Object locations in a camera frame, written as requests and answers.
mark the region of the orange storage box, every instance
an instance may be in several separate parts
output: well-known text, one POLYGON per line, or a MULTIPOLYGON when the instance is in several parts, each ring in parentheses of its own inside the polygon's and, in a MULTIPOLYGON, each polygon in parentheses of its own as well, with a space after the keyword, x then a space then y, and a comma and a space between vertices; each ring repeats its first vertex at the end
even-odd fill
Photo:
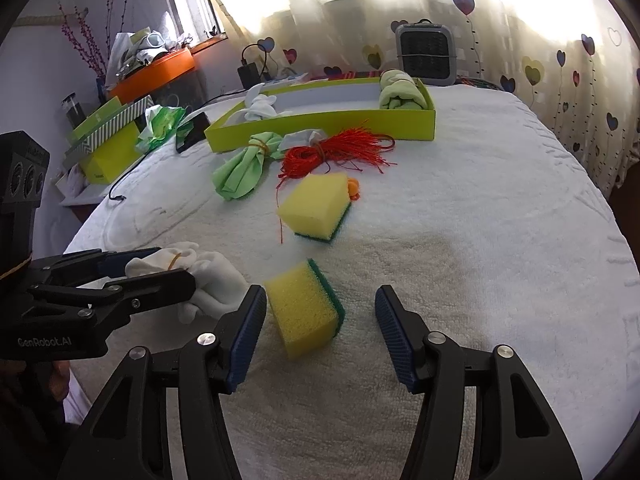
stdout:
POLYGON ((190 50, 182 48, 127 77, 111 90, 110 96, 117 96, 122 103, 130 103, 194 69, 195 63, 190 50))

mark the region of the bed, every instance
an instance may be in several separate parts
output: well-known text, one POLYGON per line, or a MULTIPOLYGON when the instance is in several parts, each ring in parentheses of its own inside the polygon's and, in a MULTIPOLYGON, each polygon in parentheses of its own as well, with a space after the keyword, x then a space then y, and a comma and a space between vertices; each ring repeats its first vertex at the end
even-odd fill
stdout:
MULTIPOLYGON (((460 345, 513 346, 586 480, 640 410, 640 277, 606 200, 517 97, 467 86, 430 92, 435 141, 399 141, 386 154, 396 166, 357 174, 361 199, 332 244, 287 230, 280 243, 277 163, 246 199, 224 202, 210 183, 223 155, 202 142, 147 157, 118 188, 127 199, 102 202, 68 247, 190 240, 222 252, 252 283, 316 260, 346 320, 330 346, 288 362, 268 312, 245 383, 222 399, 244 478, 399 478, 421 398, 396 380, 376 324, 383 283, 460 345)), ((209 107, 210 119, 235 102, 209 107)), ((139 314, 110 336, 105 357, 73 368, 95 399, 132 346, 177 348, 214 323, 181 325, 175 307, 139 314)), ((468 397, 457 478, 471 457, 468 397)), ((184 478, 172 404, 169 418, 175 478, 184 478)))

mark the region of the yellow sponge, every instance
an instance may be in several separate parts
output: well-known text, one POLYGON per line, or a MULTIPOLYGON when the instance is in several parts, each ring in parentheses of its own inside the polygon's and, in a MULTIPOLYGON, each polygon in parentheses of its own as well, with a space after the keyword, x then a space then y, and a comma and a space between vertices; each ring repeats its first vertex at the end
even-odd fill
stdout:
POLYGON ((309 174, 278 208, 293 232, 331 240, 350 206, 346 173, 309 174))
POLYGON ((337 335, 344 309, 315 261, 309 259, 264 283, 289 359, 337 335))

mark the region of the metal bolt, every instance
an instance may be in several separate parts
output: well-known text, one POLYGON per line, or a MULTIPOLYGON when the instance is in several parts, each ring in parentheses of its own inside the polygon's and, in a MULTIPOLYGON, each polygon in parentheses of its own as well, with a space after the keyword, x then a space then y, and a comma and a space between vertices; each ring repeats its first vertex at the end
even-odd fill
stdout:
POLYGON ((205 332, 204 334, 200 334, 198 336, 198 344, 203 346, 210 345, 216 342, 216 336, 214 336, 211 332, 205 332))
POLYGON ((447 337, 442 332, 429 332, 427 339, 434 345, 441 345, 447 340, 447 337))
POLYGON ((146 354, 146 350, 142 348, 142 346, 135 346, 131 350, 129 350, 129 357, 132 359, 140 359, 144 357, 146 354))
POLYGON ((509 359, 510 357, 513 357, 513 348, 507 345, 500 345, 498 346, 498 355, 505 359, 509 359))

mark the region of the heart pattern curtain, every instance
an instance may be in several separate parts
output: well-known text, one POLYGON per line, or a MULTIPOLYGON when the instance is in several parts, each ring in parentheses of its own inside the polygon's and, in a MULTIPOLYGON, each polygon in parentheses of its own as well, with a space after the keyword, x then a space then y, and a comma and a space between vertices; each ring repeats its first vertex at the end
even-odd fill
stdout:
MULTIPOLYGON (((605 196, 638 160, 640 53, 608 0, 212 2, 238 48, 267 51, 272 74, 397 68, 396 28, 441 23, 454 35, 458 75, 516 94, 605 196)), ((252 56, 260 70, 264 51, 252 56)))

